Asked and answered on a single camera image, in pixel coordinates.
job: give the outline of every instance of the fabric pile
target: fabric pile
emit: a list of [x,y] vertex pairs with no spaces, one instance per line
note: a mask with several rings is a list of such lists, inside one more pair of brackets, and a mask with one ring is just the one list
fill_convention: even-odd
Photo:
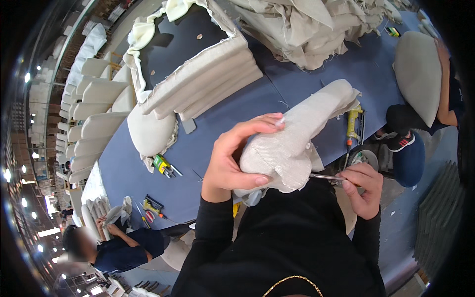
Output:
[[387,0],[229,0],[241,15],[242,30],[269,48],[281,62],[314,70],[348,49],[344,40],[377,27],[383,15],[402,21]]
[[324,169],[322,160],[310,141],[326,122],[356,107],[361,92],[345,79],[331,82],[284,114],[284,130],[258,134],[245,147],[239,166],[242,172],[261,173],[272,177],[264,187],[234,190],[247,206],[256,205],[266,189],[282,193],[302,189],[311,172]]
[[[228,38],[208,47],[185,61],[152,91],[145,91],[140,67],[140,50],[155,33],[154,20],[166,13],[169,21],[186,14],[192,4],[205,8],[213,23]],[[151,112],[159,120],[176,112],[182,121],[196,118],[210,107],[263,76],[256,65],[247,41],[225,12],[213,0],[170,0],[136,22],[129,34],[130,48],[123,60],[132,70],[133,85],[143,115]]]

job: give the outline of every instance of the person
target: person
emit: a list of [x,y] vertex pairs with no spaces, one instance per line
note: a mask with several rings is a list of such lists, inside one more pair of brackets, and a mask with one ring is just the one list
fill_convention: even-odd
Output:
[[75,261],[87,261],[102,272],[124,272],[160,256],[169,243],[158,230],[140,228],[125,234],[125,226],[120,224],[120,219],[107,225],[114,238],[105,241],[104,220],[105,216],[102,216],[96,221],[102,240],[100,245],[91,239],[91,230],[87,227],[69,225],[66,228],[63,246]]
[[434,39],[442,67],[442,84],[440,88],[440,101],[437,116],[431,127],[428,127],[422,118],[410,105],[391,105],[386,112],[387,124],[378,130],[375,140],[381,140],[388,133],[396,132],[394,138],[385,139],[384,142],[392,152],[399,152],[408,145],[414,143],[414,135],[411,129],[421,129],[431,135],[437,130],[448,126],[456,126],[461,122],[465,113],[462,90],[454,65],[444,43]]
[[73,212],[74,212],[74,209],[72,209],[72,208],[67,209],[67,210],[63,210],[61,212],[63,214],[63,216],[61,218],[65,220],[65,219],[67,219],[67,216],[72,216]]
[[[327,180],[300,191],[269,189],[247,208],[233,236],[231,189],[263,186],[270,177],[243,173],[247,139],[284,128],[282,113],[238,123],[214,143],[201,188],[196,238],[171,296],[385,296],[378,268],[383,177],[365,163],[339,173],[358,215],[352,240]],[[365,189],[358,194],[355,184]]]

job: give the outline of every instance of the fluorescent light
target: fluorescent light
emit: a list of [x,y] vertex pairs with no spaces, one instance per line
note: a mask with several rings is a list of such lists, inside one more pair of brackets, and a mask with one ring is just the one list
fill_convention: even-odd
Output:
[[96,286],[96,287],[90,289],[89,291],[94,296],[94,295],[102,293],[102,288],[100,286]]
[[48,235],[51,235],[51,234],[56,234],[56,233],[59,233],[59,232],[61,232],[61,230],[58,227],[55,227],[53,229],[38,232],[38,236],[45,237],[45,236],[48,236]]
[[11,180],[11,173],[10,173],[10,169],[6,169],[5,170],[5,173],[3,174],[3,177],[7,180],[7,182],[10,182]]

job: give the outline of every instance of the blue table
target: blue table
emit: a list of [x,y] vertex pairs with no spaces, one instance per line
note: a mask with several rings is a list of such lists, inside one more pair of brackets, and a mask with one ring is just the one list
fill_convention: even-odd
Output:
[[[401,14],[404,24],[395,27],[401,33],[417,30],[416,14]],[[363,97],[358,99],[367,111],[365,136],[369,137],[386,123],[387,108],[403,103],[391,66],[397,38],[387,35],[383,28],[385,23],[379,28],[380,37],[374,33],[364,35],[360,38],[361,48],[346,42],[347,53],[328,59],[324,67],[310,73],[299,70],[293,63],[276,61],[269,50],[249,38],[249,48],[265,75],[199,116],[193,133],[185,134],[180,124],[178,140],[165,157],[183,176],[167,179],[157,172],[150,174],[132,143],[127,121],[124,121],[99,159],[111,206],[122,204],[124,196],[142,202],[149,194],[165,206],[163,212],[173,221],[196,218],[201,190],[199,180],[206,172],[213,143],[219,135],[237,122],[265,113],[286,112],[288,108],[282,102],[292,108],[322,88],[320,80],[328,84],[344,78],[362,92]],[[346,127],[344,117],[331,119],[312,140],[324,165],[346,152]],[[143,223],[135,205],[133,212],[133,226],[141,227]],[[163,229],[172,225],[170,221],[158,218],[152,227]]]

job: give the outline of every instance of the sneaker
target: sneaker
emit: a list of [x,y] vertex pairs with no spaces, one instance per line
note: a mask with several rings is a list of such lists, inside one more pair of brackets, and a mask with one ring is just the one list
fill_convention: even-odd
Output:
[[395,153],[399,152],[406,146],[413,144],[415,139],[416,138],[414,137],[414,134],[411,132],[411,136],[409,138],[398,135],[394,138],[388,139],[386,145],[388,146],[390,151]]

